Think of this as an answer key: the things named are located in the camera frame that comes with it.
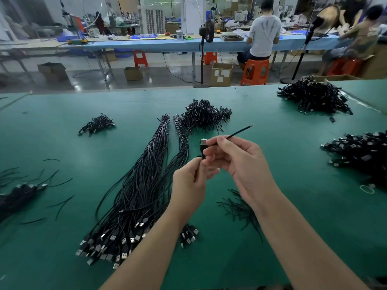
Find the floor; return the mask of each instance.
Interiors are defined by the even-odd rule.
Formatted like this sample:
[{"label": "floor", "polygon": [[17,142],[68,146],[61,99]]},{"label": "floor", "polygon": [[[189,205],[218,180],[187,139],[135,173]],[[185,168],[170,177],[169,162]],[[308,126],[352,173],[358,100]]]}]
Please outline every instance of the floor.
[{"label": "floor", "polygon": [[[87,57],[42,57],[24,59],[28,71],[31,73],[33,82],[22,71],[20,65],[16,61],[7,61],[4,63],[7,70],[10,72],[10,77],[4,78],[2,74],[1,80],[6,80],[6,86],[0,88],[1,93],[13,92],[29,92],[34,93],[67,93],[67,92],[90,92],[103,90],[118,90],[118,89],[138,89],[138,88],[153,88],[153,87],[192,87],[192,83],[200,81],[200,56],[196,53],[196,77],[192,76],[192,56],[188,54],[161,54],[149,53],[146,54],[149,67],[142,67],[143,80],[130,81],[125,79],[123,69],[125,67],[134,66],[133,57],[117,58],[117,61],[111,62],[113,75],[109,75],[108,83],[104,82],[104,78],[99,71],[96,59]],[[274,69],[279,69],[283,53],[278,53]],[[279,83],[281,78],[291,78],[296,68],[299,56],[288,55],[286,57],[281,71],[270,71],[268,74],[268,83]],[[38,72],[37,65],[55,62],[62,63],[66,67],[66,72],[69,80],[60,83],[49,83],[44,76]],[[218,62],[237,63],[236,54],[220,53]],[[317,71],[321,63],[321,56],[306,54],[304,56],[301,67],[298,71],[296,79],[310,75]],[[204,82],[209,82],[211,76],[212,65],[205,65],[203,70]],[[239,85],[242,77],[242,70],[234,65],[233,78],[231,85]]]}]

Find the white label on box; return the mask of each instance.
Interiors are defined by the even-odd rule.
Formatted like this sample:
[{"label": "white label on box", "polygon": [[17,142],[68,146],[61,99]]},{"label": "white label on box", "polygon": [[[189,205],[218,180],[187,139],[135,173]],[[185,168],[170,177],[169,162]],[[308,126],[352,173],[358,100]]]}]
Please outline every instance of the white label on box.
[{"label": "white label on box", "polygon": [[230,77],[230,70],[222,70],[221,75],[224,77]]}]

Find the green table surface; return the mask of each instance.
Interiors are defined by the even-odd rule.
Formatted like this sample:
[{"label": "green table surface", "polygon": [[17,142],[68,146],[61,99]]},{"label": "green table surface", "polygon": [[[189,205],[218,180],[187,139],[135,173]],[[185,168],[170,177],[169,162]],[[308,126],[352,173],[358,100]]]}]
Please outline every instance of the green table surface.
[{"label": "green table surface", "polygon": [[[387,195],[378,189],[375,194],[364,193],[359,184],[363,175],[330,166],[330,156],[320,144],[344,133],[383,131],[387,116],[349,101],[354,115],[337,113],[332,124],[326,115],[299,113],[292,102],[276,96],[277,87],[28,95],[0,111],[2,169],[20,166],[32,178],[45,169],[43,179],[59,169],[52,184],[74,178],[49,187],[23,212],[0,224],[0,288],[97,289],[113,273],[113,264],[99,261],[88,266],[86,258],[75,256],[81,239],[95,224],[94,210],[143,152],[159,125],[156,117],[183,112],[193,97],[232,108],[230,123],[223,125],[226,134],[254,123],[241,136],[261,146],[278,186],[318,234],[361,278],[386,275]],[[99,112],[109,114],[117,128],[77,136]],[[178,151],[178,137],[173,124],[169,129],[172,157]],[[200,154],[199,139],[216,134],[191,135],[190,156]],[[47,158],[60,162],[43,162]],[[206,199],[190,221],[200,230],[197,241],[186,249],[176,247],[162,289],[288,281],[267,241],[262,243],[251,226],[241,230],[244,222],[233,222],[217,207],[217,201],[231,195],[229,188],[236,187],[225,172],[208,182]],[[75,196],[55,222],[58,207],[46,207],[71,195]],[[102,211],[111,206],[114,196]],[[19,224],[42,217],[47,219]]]},{"label": "green table surface", "polygon": [[332,82],[343,91],[384,113],[387,113],[387,79],[365,80],[353,83],[353,80]]}]

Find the hand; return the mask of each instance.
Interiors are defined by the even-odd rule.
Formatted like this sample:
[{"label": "hand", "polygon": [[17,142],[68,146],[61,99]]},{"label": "hand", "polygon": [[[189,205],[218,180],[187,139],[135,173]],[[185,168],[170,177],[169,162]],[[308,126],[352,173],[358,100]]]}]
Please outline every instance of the hand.
[{"label": "hand", "polygon": [[172,196],[167,210],[179,218],[182,226],[203,202],[207,179],[212,179],[219,172],[219,168],[204,166],[200,157],[174,172]]},{"label": "hand", "polygon": [[257,208],[267,193],[278,189],[257,144],[239,137],[227,140],[225,136],[213,137],[206,143],[209,147],[203,151],[206,156],[203,164],[228,171],[241,197],[252,209]]}]

